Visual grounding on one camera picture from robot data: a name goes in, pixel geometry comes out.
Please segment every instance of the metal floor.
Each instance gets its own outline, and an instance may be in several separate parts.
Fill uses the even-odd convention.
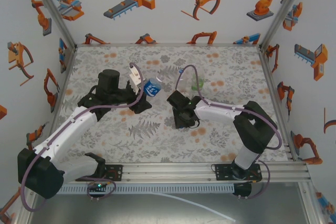
[[[283,224],[307,223],[296,183],[271,183],[253,200],[231,194],[175,194],[214,209],[230,221],[205,209],[157,195],[113,195],[91,202],[85,195],[57,195],[30,216],[31,224]]]

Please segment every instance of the white cable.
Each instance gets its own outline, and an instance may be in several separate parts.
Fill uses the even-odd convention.
[[[187,200],[187,199],[183,199],[183,198],[176,197],[176,196],[169,195],[169,194],[160,194],[160,193],[149,193],[149,194],[158,195],[158,196],[164,196],[164,197],[169,197],[169,198],[173,198],[173,199],[178,199],[178,200],[180,200],[180,201],[183,201],[183,202],[189,203],[189,204],[191,204],[191,205],[194,205],[194,206],[197,206],[197,207],[201,207],[201,208],[203,208],[203,209],[205,209],[205,210],[208,210],[208,211],[210,211],[210,212],[213,212],[214,214],[219,215],[219,216],[221,216],[221,217],[223,217],[223,218],[225,218],[225,219],[228,219],[228,220],[230,220],[230,221],[232,221],[232,222],[236,222],[235,219],[233,219],[233,218],[231,218],[231,217],[229,217],[229,216],[227,216],[227,215],[221,214],[220,212],[217,212],[217,211],[215,211],[214,209],[208,208],[208,207],[206,207],[206,206],[203,206],[203,205],[201,205],[201,204],[192,202],[192,201]]]

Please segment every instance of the black mounting bracket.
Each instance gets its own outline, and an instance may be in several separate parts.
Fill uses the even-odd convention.
[[[215,164],[215,174],[216,180],[228,181],[228,180],[237,180],[233,172],[232,172],[232,165],[231,164]],[[251,167],[248,169],[248,173],[246,179],[249,181],[256,181],[259,182],[262,180],[261,170],[259,164],[252,164]]]

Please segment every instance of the conveyor illustration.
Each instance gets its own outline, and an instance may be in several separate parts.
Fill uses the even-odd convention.
[[[310,63],[314,69],[314,80],[318,81],[324,75],[324,63],[328,60],[328,51],[324,44],[321,44],[315,52],[312,52],[299,44],[295,44],[294,53]]]
[[[126,11],[140,6],[145,6],[152,10],[155,8],[155,0],[124,0],[120,4],[104,12],[104,16],[115,20],[116,17],[120,17],[120,15],[126,13]]]

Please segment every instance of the floral tablecloth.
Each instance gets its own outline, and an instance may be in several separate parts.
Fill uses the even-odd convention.
[[[148,79],[164,75],[162,90],[148,101],[153,108],[134,114],[112,110],[91,127],[66,154],[64,161],[93,152],[107,162],[219,162],[232,161],[242,147],[233,126],[202,121],[196,129],[174,128],[171,106],[179,69],[192,63],[205,73],[204,97],[228,104],[258,102],[276,121],[269,90],[256,47],[79,47],[62,101],[58,125],[71,115],[77,102],[98,83],[104,69],[120,72],[119,87],[128,80],[129,62],[135,62]],[[185,95],[193,95],[191,72]],[[273,137],[270,146],[276,146]],[[264,161],[286,161],[284,147],[266,150]]]

